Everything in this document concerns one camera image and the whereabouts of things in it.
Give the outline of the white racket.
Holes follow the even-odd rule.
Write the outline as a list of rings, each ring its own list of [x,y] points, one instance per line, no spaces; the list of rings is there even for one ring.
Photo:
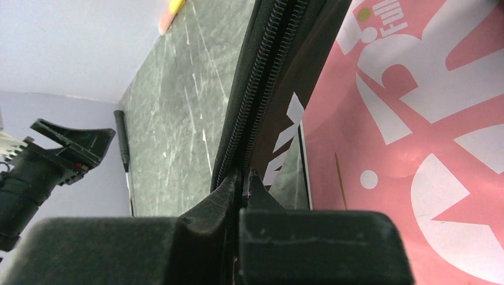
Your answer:
[[[123,164],[124,172],[125,172],[125,177],[126,177],[129,203],[130,203],[130,212],[131,212],[131,215],[134,217],[133,194],[132,194],[132,190],[131,190],[131,178],[130,178],[130,151],[129,151],[129,145],[128,145],[127,129],[126,129],[126,124],[125,124],[124,111],[123,110],[115,110],[114,111],[114,118],[115,118],[115,123],[116,123],[116,131],[117,131],[117,136],[118,136],[118,144],[119,144],[119,150],[120,150],[120,154],[121,154],[121,160],[122,160],[122,164]]]

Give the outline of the black racket bag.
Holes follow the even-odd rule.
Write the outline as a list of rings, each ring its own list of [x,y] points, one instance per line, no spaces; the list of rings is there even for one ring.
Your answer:
[[[349,1],[256,1],[229,95],[210,189],[236,178],[234,207],[252,181],[270,187],[298,131]]]

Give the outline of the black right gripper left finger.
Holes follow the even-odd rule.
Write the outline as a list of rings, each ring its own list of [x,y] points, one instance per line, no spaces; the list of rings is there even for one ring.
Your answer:
[[[2,284],[230,284],[237,190],[230,172],[179,217],[52,218],[33,226]]]

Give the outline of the pink racket bag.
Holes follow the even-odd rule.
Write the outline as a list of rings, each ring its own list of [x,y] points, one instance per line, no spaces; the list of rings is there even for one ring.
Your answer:
[[[353,1],[303,127],[313,209],[389,216],[417,284],[503,283],[502,1]]]

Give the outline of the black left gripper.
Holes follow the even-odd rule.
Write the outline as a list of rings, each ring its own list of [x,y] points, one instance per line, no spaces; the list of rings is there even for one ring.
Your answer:
[[[44,149],[30,138],[1,140],[12,166],[1,172],[1,250],[15,247],[21,233],[56,186],[71,185],[98,167],[116,134],[111,128],[74,129],[37,119],[31,129],[60,145]]]

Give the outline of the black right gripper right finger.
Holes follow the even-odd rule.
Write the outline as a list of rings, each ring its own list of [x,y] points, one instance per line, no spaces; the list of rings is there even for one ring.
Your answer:
[[[412,284],[399,231],[375,211],[287,210],[251,171],[240,211],[242,284]]]

